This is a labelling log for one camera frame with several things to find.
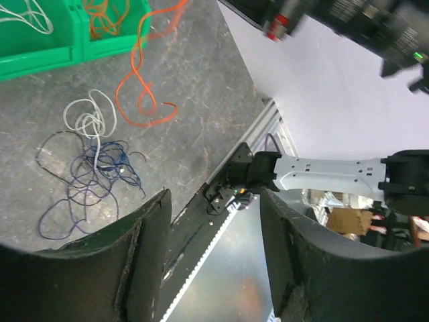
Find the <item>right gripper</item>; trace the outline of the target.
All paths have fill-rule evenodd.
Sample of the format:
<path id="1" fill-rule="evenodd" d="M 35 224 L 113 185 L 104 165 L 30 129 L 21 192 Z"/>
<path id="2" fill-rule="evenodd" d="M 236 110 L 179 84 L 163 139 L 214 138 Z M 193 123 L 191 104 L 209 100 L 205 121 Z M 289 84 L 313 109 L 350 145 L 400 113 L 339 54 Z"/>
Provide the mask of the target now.
<path id="1" fill-rule="evenodd" d="M 221 3 L 275 42 L 290 35 L 308 11 L 305 0 L 225 0 Z"/>

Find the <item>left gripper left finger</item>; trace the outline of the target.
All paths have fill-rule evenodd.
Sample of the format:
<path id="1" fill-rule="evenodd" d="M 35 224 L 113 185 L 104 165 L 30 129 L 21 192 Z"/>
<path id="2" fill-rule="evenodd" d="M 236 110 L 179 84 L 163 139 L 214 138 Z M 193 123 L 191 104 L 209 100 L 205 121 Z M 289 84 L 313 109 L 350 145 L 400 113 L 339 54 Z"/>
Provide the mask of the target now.
<path id="1" fill-rule="evenodd" d="M 57 250 L 1 246 L 2 321 L 153 321 L 171 192 Z"/>

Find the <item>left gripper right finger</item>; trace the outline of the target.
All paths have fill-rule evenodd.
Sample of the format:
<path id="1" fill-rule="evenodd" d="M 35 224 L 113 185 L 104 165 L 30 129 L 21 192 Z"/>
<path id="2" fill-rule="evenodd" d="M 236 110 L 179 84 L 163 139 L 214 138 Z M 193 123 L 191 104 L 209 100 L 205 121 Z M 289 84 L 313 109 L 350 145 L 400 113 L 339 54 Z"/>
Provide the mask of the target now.
<path id="1" fill-rule="evenodd" d="M 347 239 L 270 191 L 260 219 L 274 315 L 282 321 L 427 321 L 428 249 Z"/>

